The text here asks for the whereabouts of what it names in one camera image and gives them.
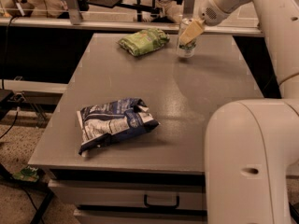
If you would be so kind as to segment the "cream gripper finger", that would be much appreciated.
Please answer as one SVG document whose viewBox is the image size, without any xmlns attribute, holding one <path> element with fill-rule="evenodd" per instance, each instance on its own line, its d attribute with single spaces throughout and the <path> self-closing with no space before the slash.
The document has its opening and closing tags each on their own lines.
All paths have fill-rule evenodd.
<svg viewBox="0 0 299 224">
<path fill-rule="evenodd" d="M 205 25 L 199 19 L 183 19 L 180 25 L 178 42 L 187 45 L 205 31 Z"/>
</svg>

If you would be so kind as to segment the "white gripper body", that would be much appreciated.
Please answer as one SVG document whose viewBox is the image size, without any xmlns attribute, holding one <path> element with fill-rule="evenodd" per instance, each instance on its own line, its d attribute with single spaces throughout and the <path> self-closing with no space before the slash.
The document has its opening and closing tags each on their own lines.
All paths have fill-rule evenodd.
<svg viewBox="0 0 299 224">
<path fill-rule="evenodd" d="M 250 0 L 203 0 L 198 9 L 199 17 L 208 26 L 216 26 L 226 20 L 236 9 Z"/>
</svg>

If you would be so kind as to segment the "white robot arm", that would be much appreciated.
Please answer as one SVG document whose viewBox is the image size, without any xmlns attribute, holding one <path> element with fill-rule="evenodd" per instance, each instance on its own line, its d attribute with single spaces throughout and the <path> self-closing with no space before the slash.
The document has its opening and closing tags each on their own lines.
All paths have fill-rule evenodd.
<svg viewBox="0 0 299 224">
<path fill-rule="evenodd" d="M 207 224 L 292 224 L 286 175 L 299 160 L 299 8 L 294 0 L 206 0 L 200 17 L 217 25 L 248 2 L 281 96 L 231 102 L 211 117 L 205 137 Z"/>
</svg>

